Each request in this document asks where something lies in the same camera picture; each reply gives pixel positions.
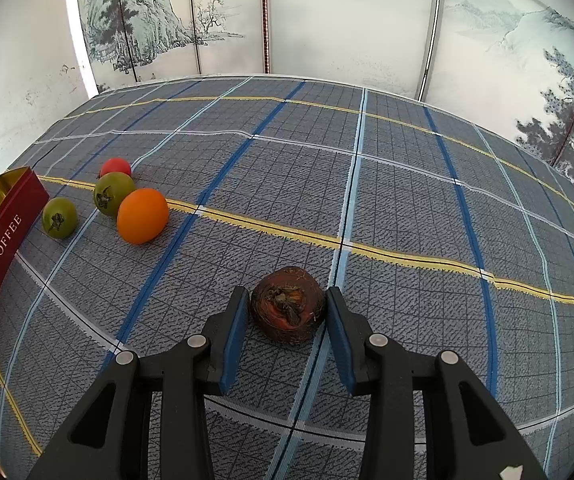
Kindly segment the painted landscape folding screen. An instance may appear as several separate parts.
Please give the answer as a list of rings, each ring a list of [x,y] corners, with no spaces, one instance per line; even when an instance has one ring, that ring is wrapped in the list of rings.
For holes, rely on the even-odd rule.
[[[518,143],[574,189],[574,0],[69,0],[99,90],[192,74],[362,84]]]

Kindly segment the small red tomato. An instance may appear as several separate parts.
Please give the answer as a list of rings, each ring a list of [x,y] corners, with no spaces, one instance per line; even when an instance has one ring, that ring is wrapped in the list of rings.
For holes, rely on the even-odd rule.
[[[104,177],[106,174],[111,174],[112,172],[119,172],[120,174],[126,174],[127,176],[132,175],[132,168],[130,168],[130,163],[121,157],[112,157],[105,160],[98,171],[98,178]]]

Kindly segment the dark reddish brown passion fruit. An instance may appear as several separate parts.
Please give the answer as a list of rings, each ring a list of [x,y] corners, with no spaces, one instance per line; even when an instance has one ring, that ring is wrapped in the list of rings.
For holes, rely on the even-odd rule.
[[[300,266],[266,275],[251,294],[251,316],[279,344],[304,344],[326,318],[325,294]]]

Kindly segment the large green tomato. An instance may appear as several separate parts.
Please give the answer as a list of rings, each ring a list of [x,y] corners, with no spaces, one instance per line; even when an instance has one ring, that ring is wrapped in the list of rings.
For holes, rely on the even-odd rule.
[[[69,237],[78,226],[74,203],[66,197],[52,198],[43,209],[42,226],[45,233],[56,240]]]

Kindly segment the smooth orange fruit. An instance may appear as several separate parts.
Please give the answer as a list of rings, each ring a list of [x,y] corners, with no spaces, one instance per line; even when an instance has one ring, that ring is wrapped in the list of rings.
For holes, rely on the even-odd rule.
[[[154,188],[138,188],[119,207],[116,228],[124,242],[142,245],[156,238],[169,220],[165,196]]]

